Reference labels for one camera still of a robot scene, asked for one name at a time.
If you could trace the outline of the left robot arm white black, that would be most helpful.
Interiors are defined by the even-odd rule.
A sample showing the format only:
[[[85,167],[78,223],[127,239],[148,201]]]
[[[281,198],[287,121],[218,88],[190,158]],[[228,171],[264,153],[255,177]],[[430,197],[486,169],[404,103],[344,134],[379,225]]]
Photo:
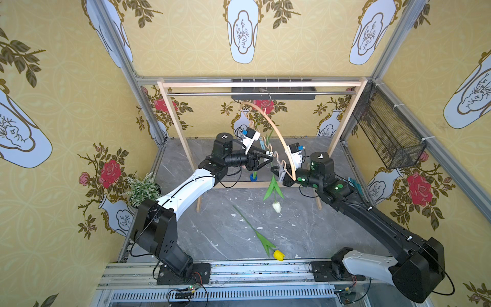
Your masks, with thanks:
[[[253,145],[260,139],[259,132],[248,128],[243,134],[242,139],[230,133],[218,134],[212,153],[184,183],[158,199],[147,198],[139,205],[131,240],[184,280],[193,273],[193,258],[178,245],[177,222],[183,213],[220,183],[229,168],[258,171],[272,162],[266,150]]]

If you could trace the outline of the blue artificial tulip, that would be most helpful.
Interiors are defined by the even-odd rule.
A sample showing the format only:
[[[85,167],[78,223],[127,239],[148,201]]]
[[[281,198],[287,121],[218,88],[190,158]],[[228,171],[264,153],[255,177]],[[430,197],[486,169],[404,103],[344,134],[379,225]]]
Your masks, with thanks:
[[[270,143],[269,136],[266,136],[266,137],[261,136],[258,131],[255,131],[255,134],[253,136],[253,139],[255,141],[259,141],[260,142],[261,149],[263,151],[265,151],[265,154],[267,154],[270,157],[272,157],[274,155],[273,150],[272,150],[272,145]],[[252,173],[252,175],[250,175],[250,180],[253,181],[253,182],[256,182],[258,180],[258,177],[257,176],[258,176],[257,175],[257,171],[254,171]]]

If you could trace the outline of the white artificial tulip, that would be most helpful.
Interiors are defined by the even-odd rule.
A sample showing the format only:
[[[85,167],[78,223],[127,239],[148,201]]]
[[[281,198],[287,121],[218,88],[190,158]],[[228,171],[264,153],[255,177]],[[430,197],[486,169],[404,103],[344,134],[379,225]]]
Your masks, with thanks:
[[[272,175],[271,181],[267,187],[267,191],[265,196],[263,197],[263,201],[267,201],[269,199],[272,200],[272,208],[277,214],[281,214],[281,202],[280,199],[283,199],[284,195],[281,191],[280,185],[276,180],[275,174]]]

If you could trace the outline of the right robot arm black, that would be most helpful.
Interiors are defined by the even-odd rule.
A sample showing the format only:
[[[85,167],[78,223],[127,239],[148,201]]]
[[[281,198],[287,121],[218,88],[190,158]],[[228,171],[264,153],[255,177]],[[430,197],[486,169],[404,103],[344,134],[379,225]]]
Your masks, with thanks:
[[[298,184],[312,188],[322,202],[330,205],[364,228],[388,250],[388,257],[339,251],[342,266],[351,275],[384,281],[412,302],[422,304],[448,277],[444,246],[435,238],[423,239],[398,225],[374,206],[363,203],[358,190],[336,175],[334,161],[325,152],[310,155],[308,168],[298,168],[295,178],[286,176],[286,187]]]

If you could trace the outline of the yellow artificial tulip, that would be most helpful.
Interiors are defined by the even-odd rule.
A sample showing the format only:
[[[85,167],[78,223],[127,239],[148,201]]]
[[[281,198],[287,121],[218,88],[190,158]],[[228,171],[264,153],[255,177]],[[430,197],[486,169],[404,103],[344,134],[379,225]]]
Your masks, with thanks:
[[[277,261],[284,261],[285,260],[285,254],[282,253],[277,247],[269,241],[266,237],[264,237],[257,229],[255,229],[252,224],[247,220],[247,218],[243,215],[243,213],[240,212],[239,208],[233,205],[233,208],[240,214],[240,216],[243,218],[243,220],[248,224],[248,226],[254,230],[257,238],[260,240],[262,243],[262,246],[267,254],[268,257],[272,257],[273,259]]]

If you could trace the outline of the curved wooden clip hanger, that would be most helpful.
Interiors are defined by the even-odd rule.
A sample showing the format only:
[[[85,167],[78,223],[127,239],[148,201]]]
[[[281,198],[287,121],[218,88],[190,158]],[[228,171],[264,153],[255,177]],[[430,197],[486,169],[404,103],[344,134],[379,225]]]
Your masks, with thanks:
[[[272,121],[272,119],[266,114],[265,111],[263,111],[260,107],[258,107],[257,105],[253,104],[253,103],[249,103],[249,102],[241,102],[240,103],[241,106],[249,106],[251,107],[252,109],[255,109],[257,113],[261,114],[262,117],[267,120],[267,122],[269,123],[269,125],[272,127],[273,131],[276,133],[277,137],[279,138],[283,148],[284,148],[284,151],[286,153],[286,156],[288,157],[288,161],[290,162],[290,168],[291,170],[290,171],[286,171],[286,173],[290,176],[290,178],[293,180],[293,181],[296,181],[297,180],[297,176],[296,176],[296,169],[295,169],[295,165],[294,165],[294,160],[293,160],[293,156],[290,152],[290,147],[286,144],[285,142],[285,139],[284,137],[282,136],[282,134],[280,133],[280,130],[278,129],[278,127],[276,126],[276,124]]]

